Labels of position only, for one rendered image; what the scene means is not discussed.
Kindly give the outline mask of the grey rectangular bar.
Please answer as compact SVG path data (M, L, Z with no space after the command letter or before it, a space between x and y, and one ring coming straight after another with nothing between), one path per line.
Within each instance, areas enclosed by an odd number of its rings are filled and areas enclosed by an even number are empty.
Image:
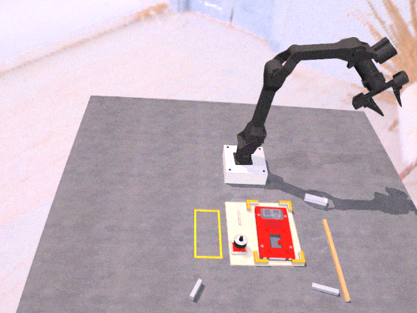
M331 288L331 287L328 287L328 286L322 286L320 284L316 284L316 283L313 283L313 282L311 284L311 289L323 291L325 293L334 294L334 295L339 294L339 290L337 290L335 288Z

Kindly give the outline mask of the black wheel with white rim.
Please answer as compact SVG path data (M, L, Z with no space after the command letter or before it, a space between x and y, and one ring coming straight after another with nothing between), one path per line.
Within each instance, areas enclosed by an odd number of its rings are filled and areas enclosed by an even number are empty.
M242 235L244 237L243 241L239 241L241 235L242 234L236 235L234 240L234 245L239 249L246 248L248 243L248 238L245 235Z

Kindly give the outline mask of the orange long thin rod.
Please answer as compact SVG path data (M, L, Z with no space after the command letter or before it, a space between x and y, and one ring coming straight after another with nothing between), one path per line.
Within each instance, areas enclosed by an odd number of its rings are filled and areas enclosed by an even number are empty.
M339 278L339 282L341 284L341 290L343 292L345 302L349 302L350 301L350 298L349 298L349 295L348 295L349 293L348 293L347 287L345 285L345 279L344 279L343 274L341 272L341 266L339 264L339 260L338 260L337 254L336 254L336 249L335 249L333 240L332 240L331 235L330 235L330 229L328 227L328 223L327 223L326 219L323 219L322 222L323 222L324 230L325 230L325 233L326 233L326 236L327 236L327 239L328 239L327 241L328 241L328 244L329 244L332 256L333 256L334 265L335 265L336 271L338 273L338 278Z

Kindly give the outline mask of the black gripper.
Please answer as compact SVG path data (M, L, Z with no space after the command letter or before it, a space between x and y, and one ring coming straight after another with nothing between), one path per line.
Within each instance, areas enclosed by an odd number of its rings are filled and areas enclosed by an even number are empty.
M404 70L401 70L397 74L394 74L393 79L387 83L385 82L377 68L371 74L363 76L361 78L364 81L369 92L367 94L363 94L363 92L361 92L352 98L352 106L355 110L360 109L362 106L364 108L368 107L384 117L384 114L382 113L382 111L380 110L380 108L375 103L372 97L376 96L377 94L383 92L386 89L389 89L390 87L393 88L395 97L399 102L400 107L402 108L400 99L400 89L403 88L402 85L407 84L409 82L409 78Z

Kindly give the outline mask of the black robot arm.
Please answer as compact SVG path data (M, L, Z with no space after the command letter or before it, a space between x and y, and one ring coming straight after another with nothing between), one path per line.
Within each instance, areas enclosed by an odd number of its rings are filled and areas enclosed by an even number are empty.
M237 134L237 151L233 153L235 164L253 165L252 154L264 143L267 135L265 121L274 95L300 61L340 59L348 62L347 67L354 67L360 77L363 77L376 69L372 59L381 65L394 55L397 55L397 51L387 37L372 46L356 37L344 38L336 43L293 44L277 54L265 64L263 87L253 118L245 129Z

